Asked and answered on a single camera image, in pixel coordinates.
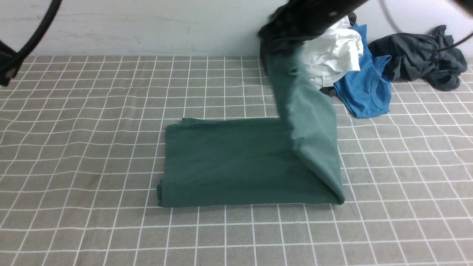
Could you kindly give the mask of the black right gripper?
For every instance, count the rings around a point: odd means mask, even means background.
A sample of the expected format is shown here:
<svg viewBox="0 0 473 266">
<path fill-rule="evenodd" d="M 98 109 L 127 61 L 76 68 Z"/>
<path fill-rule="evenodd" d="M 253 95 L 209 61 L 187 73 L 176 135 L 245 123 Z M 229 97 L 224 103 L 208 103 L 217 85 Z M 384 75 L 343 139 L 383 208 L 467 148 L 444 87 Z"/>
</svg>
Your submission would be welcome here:
<svg viewBox="0 0 473 266">
<path fill-rule="evenodd" d="M 313 40 L 365 0 L 289 0 L 258 31 L 260 51 L 283 52 Z"/>
</svg>

